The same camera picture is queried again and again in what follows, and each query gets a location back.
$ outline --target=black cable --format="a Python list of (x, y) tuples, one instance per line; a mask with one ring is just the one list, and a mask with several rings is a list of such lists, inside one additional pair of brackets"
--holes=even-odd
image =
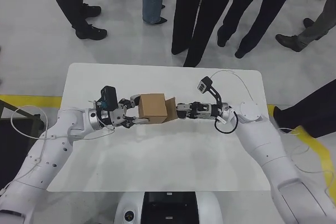
[(238, 119), (237, 114), (235, 113), (235, 111), (233, 113), (234, 113), (234, 116), (236, 118), (236, 124), (235, 124), (235, 127), (233, 128), (233, 130), (231, 130), (230, 132), (223, 132), (222, 130), (219, 130), (219, 128), (217, 127), (218, 119), (216, 119), (215, 122), (214, 122), (214, 127), (215, 127), (215, 129), (218, 132), (223, 133), (223, 134), (231, 134), (231, 133), (233, 133), (236, 130), (237, 124), (239, 123), (239, 119)]

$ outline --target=black pants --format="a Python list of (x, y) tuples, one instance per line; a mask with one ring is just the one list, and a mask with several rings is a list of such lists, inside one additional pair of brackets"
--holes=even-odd
[(62, 12), (65, 14), (72, 28), (75, 30), (84, 30), (88, 27), (88, 23), (81, 15), (83, 0), (56, 0)]
[[(219, 39), (229, 40), (237, 29), (242, 14), (253, 0), (234, 0), (224, 18), (223, 25), (219, 28)], [(280, 9), (284, 5), (285, 0), (263, 0), (260, 12), (252, 25), (248, 34), (241, 40), (239, 49), (245, 53), (250, 52), (257, 46), (270, 24), (278, 15)]]
[(189, 49), (184, 67), (195, 67), (199, 64), (213, 29), (228, 2), (229, 0), (203, 0), (194, 28), (199, 0), (176, 1), (172, 53), (179, 54)]
[(274, 119), (282, 128), (294, 129), (302, 125), (314, 138), (336, 132), (336, 79), (295, 106), (275, 109)]

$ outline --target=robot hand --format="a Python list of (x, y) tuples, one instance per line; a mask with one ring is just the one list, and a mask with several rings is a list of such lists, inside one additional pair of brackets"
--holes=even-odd
[(130, 97), (130, 100), (121, 99), (117, 102), (116, 89), (111, 86), (105, 86), (101, 90), (101, 98), (95, 101), (95, 109), (97, 117), (105, 125), (112, 125), (114, 127), (123, 126), (130, 128), (135, 124), (144, 124), (148, 119), (126, 116), (128, 109), (138, 106), (140, 95)]

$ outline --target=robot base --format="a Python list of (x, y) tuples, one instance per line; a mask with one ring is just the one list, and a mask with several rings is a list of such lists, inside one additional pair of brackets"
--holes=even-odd
[(212, 192), (126, 192), (114, 224), (223, 224), (218, 199)]

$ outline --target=trouser leg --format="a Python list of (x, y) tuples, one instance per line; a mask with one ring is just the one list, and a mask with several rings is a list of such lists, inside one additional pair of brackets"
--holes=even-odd
[(331, 134), (336, 132), (336, 115), (314, 120), (313, 122), (303, 124), (302, 127), (314, 138)]
[(189, 47), (192, 40), (199, 0), (177, 0), (172, 38), (172, 53), (179, 54)]
[(297, 37), (297, 43), (305, 48), (317, 38), (324, 36), (336, 25), (336, 0), (326, 0), (323, 12), (312, 26), (306, 28)]
[(284, 3), (285, 0), (263, 0), (255, 22), (248, 34), (241, 40), (240, 50), (248, 53), (257, 46)]
[(230, 6), (224, 20), (223, 25), (218, 30), (218, 38), (225, 44), (236, 32), (242, 14), (248, 8), (253, 0), (234, 0)]
[(294, 129), (306, 124), (312, 127), (316, 122), (329, 122), (336, 118), (336, 79), (319, 88), (295, 106), (274, 112), (274, 119), (280, 127)]
[(85, 29), (88, 24), (80, 14), (82, 7), (82, 0), (56, 0), (62, 12), (70, 22), (72, 27), (76, 30)]
[(223, 14), (228, 2), (229, 0), (202, 1), (184, 67), (195, 67), (199, 64), (213, 29)]
[(162, 0), (142, 0), (142, 14), (144, 22), (154, 24), (161, 19)]

